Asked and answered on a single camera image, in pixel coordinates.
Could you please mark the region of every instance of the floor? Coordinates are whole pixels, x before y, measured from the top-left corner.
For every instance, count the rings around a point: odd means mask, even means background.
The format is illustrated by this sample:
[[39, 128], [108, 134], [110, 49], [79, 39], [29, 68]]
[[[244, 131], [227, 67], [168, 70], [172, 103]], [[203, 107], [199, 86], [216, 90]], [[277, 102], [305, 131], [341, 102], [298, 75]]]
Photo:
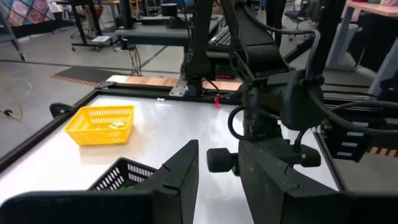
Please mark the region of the floor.
[[[294, 27], [284, 19], [284, 25]], [[21, 122], [0, 115], [0, 157], [31, 136], [51, 119], [49, 106], [54, 102], [74, 104], [93, 88], [76, 83], [68, 83], [50, 76], [71, 66], [95, 67], [119, 73], [131, 72], [131, 61], [127, 52], [115, 52], [108, 47], [96, 52], [84, 47], [71, 51], [70, 43], [78, 41], [70, 36], [76, 29], [62, 30], [54, 34], [40, 35], [22, 42], [27, 62], [21, 62], [18, 53], [11, 45], [0, 45], [0, 72], [5, 75], [24, 110]], [[287, 54], [295, 45], [303, 41], [297, 37], [290, 42], [282, 40], [281, 53]], [[181, 47], [139, 45], [142, 70], [147, 77], [179, 77], [182, 61]], [[307, 54], [292, 62], [291, 66], [304, 68]], [[372, 78], [357, 73], [325, 72], [327, 83], [370, 85]], [[17, 112], [17, 105], [11, 95], [0, 85], [0, 108]], [[396, 175], [390, 173], [396, 166], [394, 159], [366, 154], [361, 163], [336, 161], [342, 176], [351, 190], [391, 190], [398, 187]]]

